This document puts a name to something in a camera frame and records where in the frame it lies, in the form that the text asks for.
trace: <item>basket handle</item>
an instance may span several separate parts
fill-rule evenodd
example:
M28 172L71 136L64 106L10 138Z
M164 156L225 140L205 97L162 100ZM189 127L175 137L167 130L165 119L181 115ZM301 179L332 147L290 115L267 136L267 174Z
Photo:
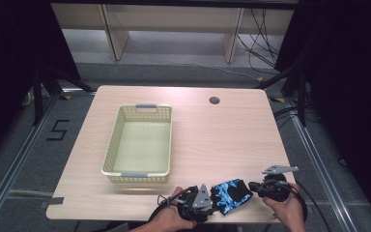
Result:
M156 104L138 103L135 105L137 112L157 112Z

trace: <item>wire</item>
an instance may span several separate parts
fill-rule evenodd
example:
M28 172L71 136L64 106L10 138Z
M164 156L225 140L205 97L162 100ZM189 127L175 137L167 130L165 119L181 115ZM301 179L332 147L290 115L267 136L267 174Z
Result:
M314 204L315 208L317 209L319 215L321 216L322 221L325 224L325 227L327 228L327 231L331 231L330 227L328 225L327 219L325 218L324 214L322 213L321 209L319 208L318 204L316 203L315 199L311 196L311 194L306 190L306 188L303 187L303 185L298 181L297 178L295 178L295 182L300 186L300 188L306 193L306 195L309 196L309 199L311 199L312 203Z
M287 124L291 119L293 119L296 115L291 115L291 117L289 119L287 119L281 126L278 127L278 129L280 130L282 127L285 126L285 124Z
M260 71L258 69L255 69L252 64L251 64L251 54L254 55L255 57L259 58L260 60L262 60L264 63L268 64L269 66L273 67L273 63L271 63L269 60L267 60L265 57L263 57L262 55L258 54L257 52L253 51L252 47L250 48L249 46L247 46L243 40L241 39L240 36L238 36L238 39L240 40L241 44L243 44L243 46L245 47L245 50L248 51L248 63L249 63L249 66L251 67L252 70L258 72L258 73L266 73L266 74L278 74L278 73L275 73L275 72L264 72L264 71Z
M270 224L266 225L266 226L265 226L265 229L264 229L264 232L268 232L268 230L270 229L270 227L271 227Z
M257 77L254 77L254 76L249 75L247 73L243 73L243 72L230 72L230 71L226 71L226 70L224 70L222 68L219 68L219 67L207 67L207 66L197 65L197 64L185 64L185 63L177 63L177 62L173 62L173 61L159 60L159 59L153 57L153 55L151 55L146 48L144 48L143 46L139 45L132 37L128 37L128 38L133 41L133 44L135 46L137 46L140 49L142 49L152 60L155 60L155 61L158 61L158 62L161 62L161 63L168 63L168 64L172 64L172 65L176 65L176 66L201 67L201 68L210 69L210 70L219 70L219 71L222 71L222 72L225 72L225 73L236 74L236 75L243 75L243 76L247 76L247 77L249 77L251 79L258 80Z
M261 26L259 25L258 20L255 17L255 14L254 14L254 12L253 12L252 9L251 9L251 14L252 14L252 17L254 18L255 24L258 27L258 36L261 35L261 37L263 38L264 42L266 43L266 45L268 47L268 49L266 49L266 50L270 53L270 56L271 56L273 62L275 63L276 62L276 59L275 59L274 54L276 54L276 53L274 53L272 50L275 50L275 51L278 51L278 50L276 48L274 48L273 46L271 46L270 41L268 40L267 24L265 22L265 16L267 14L267 10L266 9L263 9L263 11L262 11L262 22L261 22Z

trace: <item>gray floor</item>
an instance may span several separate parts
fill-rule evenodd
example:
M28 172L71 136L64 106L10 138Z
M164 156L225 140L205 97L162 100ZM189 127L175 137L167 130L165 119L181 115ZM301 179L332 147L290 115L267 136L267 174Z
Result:
M128 41L119 62L112 61L102 31L66 30L65 35L82 79L92 87L120 84L252 88L258 84L260 77L267 79L272 76L250 68L248 54L240 43L237 45L233 64L226 64L221 36L216 34L132 32L132 39ZM250 43L248 36L243 36L243 39ZM280 47L282 38L270 37L270 41L273 46ZM264 56L268 55L263 49L257 49ZM261 71L274 73L259 60L252 59L251 65ZM61 83L64 87L72 87L66 82ZM270 97L279 96L282 85L283 81L273 85L267 89L267 94ZM45 216L46 203L56 188L93 97L72 95L69 100L61 98L56 101L0 210L0 231L94 231L108 223L50 220ZM286 102L271 102L273 112L288 106ZM2 143L0 183L32 128L33 110L33 104L29 104L18 113ZM337 162L340 154L329 140L323 121L312 108L307 109L305 115L306 129L334 183L334 189L330 190L337 190L340 199L344 201L356 231L371 231L371 206L352 173ZM63 140L49 141L47 138L60 136L59 133L52 132L58 120L68 120L67 123L58 125L58 129L66 130L67 133ZM295 177L322 211L320 215L311 198L302 193L309 210L306 230L327 231L324 217L331 231L353 231L344 229L341 219L337 217L322 184L324 180L318 175L311 155L300 139L295 118L287 113L278 117L276 123L280 127L290 163L300 168ZM265 225L244 224L238 227L239 231L265 229ZM283 228L280 224L273 224L268 231L283 231Z

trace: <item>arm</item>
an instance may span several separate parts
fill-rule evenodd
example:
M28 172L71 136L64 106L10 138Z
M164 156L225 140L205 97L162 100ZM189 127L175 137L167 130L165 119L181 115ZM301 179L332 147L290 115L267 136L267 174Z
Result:
M296 184L290 185L295 189L299 189ZM268 197L264 197L263 201L274 211L271 219L279 219L290 232L305 231L302 206L292 193L284 202L277 202Z

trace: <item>floor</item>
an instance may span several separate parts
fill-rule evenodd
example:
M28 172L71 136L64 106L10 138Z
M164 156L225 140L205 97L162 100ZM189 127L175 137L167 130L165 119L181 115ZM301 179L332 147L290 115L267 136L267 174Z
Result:
M223 55L221 35L218 34L131 32L124 55L118 62L112 59L104 32L64 30L64 34L73 59L80 69L108 65L102 67L103 72L107 73L107 69L113 69L113 66L139 65L146 67L146 70L152 66L175 66L183 67L185 72L216 71L234 75L236 78L249 76L258 81L258 75L238 71L253 68L258 70L256 73L264 75L275 73L269 64L250 57L241 42L237 44L233 63L227 64ZM278 49L283 37L269 36L268 39L269 44ZM242 35L242 41L249 47L253 45L253 40L248 35ZM264 40L261 40L260 44L267 46ZM255 46L255 51L273 62L270 53L264 48ZM153 75L154 70L151 68L149 74ZM94 85L102 82L91 81ZM295 98L284 102L278 100L279 87L276 85L267 90L274 113L295 104ZM5 143L0 150L0 154L5 155L0 156L0 188L7 171L14 168L13 160L17 160L21 151L29 149L22 147L23 141L33 141L30 149L34 152L18 164L19 172L13 177L10 190L2 195L6 200L0 205L0 231L96 231L108 223L49 220L44 216L47 201L56 188L57 180L68 159L67 155L60 154L70 151L92 99L93 95L76 95L73 97L73 104L71 101L56 100L56 104L52 106L55 113L47 116L46 126L37 132L35 140L30 138L32 104L25 105L24 110L19 113L11 129L15 132L9 133L6 138L6 141L10 142ZM45 101L46 105L51 106L51 98ZM287 114L280 115L275 120L290 163L300 166L303 170L296 178L304 189L310 192L309 195L304 195L309 210L307 231L371 231L369 202L352 173L346 166L337 162L340 154L329 140L317 112L306 111L306 128L300 125L295 113L287 111ZM61 119L71 119L67 127L68 134L73 136L66 136L62 143L48 142L49 136L56 136L51 131L51 125ZM280 231L282 227L278 224L273 224L270 228L266 225L237 225L229 228L230 231L231 229L239 232Z

